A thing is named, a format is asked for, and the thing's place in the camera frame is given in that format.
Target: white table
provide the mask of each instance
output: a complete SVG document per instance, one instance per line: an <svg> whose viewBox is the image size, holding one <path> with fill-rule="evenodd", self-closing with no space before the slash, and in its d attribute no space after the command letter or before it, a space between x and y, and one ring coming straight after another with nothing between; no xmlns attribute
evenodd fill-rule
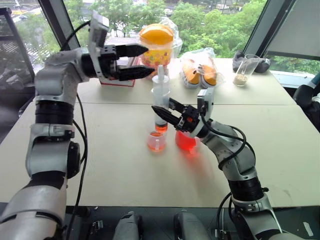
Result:
<svg viewBox="0 0 320 240"><path fill-rule="evenodd" d="M230 191L214 154L201 145L201 158L191 164L178 150L172 126L165 151L149 151L149 104L83 107L89 158L81 205L218 207ZM25 157L34 114L31 103L0 145L0 202L8 202L29 181ZM273 207L320 205L320 135L297 105L216 105L211 117L245 132ZM75 119L81 122L78 104ZM79 133L75 140L82 142ZM68 183L68 205L75 203L79 179L80 174Z"/></svg>
<svg viewBox="0 0 320 240"><path fill-rule="evenodd" d="M235 73L232 59L216 58L217 70L224 76L224 83L218 85L214 93L216 105L295 105L294 100L280 85L276 78L267 71L254 73L243 87L232 83ZM170 96L183 104L197 104L197 89L186 89L180 79L180 61L177 59L169 65ZM151 89L153 83L147 79L137 79L134 87L101 85L98 79L81 83L78 93L84 103L111 104L152 104Z"/></svg>

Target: plastic syringe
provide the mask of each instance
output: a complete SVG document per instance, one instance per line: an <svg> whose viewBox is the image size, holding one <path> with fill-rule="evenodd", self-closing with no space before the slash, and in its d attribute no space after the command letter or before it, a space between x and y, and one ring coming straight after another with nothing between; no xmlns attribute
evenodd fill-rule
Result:
<svg viewBox="0 0 320 240"><path fill-rule="evenodd" d="M163 65L158 66L158 74L152 78L153 89L151 90L154 99L154 105L169 108L169 77L165 75ZM160 132L166 132L168 129L168 123L164 121L158 115L155 115L155 129Z"/></svg>

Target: table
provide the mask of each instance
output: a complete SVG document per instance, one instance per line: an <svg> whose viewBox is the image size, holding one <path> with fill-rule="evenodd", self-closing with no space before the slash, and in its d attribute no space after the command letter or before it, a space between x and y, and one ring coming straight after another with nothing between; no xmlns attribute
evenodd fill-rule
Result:
<svg viewBox="0 0 320 240"><path fill-rule="evenodd" d="M243 87L232 83L235 73L231 58L216 58L217 70L224 76L224 83L217 85L214 94L216 105L295 105L295 101L267 71L254 73ZM186 89L180 78L180 62L172 61L169 67L170 96L183 104L197 104L197 89ZM84 103L109 104L152 104L153 83L147 79L137 79L134 87L101 85L97 78L78 86L79 96Z"/></svg>
<svg viewBox="0 0 320 240"><path fill-rule="evenodd" d="M83 107L89 157L81 205L218 207L229 192L213 153L201 145L197 159L183 155L172 126L165 151L149 151L150 104ZM34 112L31 103L0 145L0 202L8 202L29 181L25 157ZM273 207L320 205L320 135L297 105L215 105L211 117L245 132ZM78 104L74 118L81 122ZM83 150L79 133L75 140ZM68 182L68 205L75 203L79 179L80 174Z"/></svg>

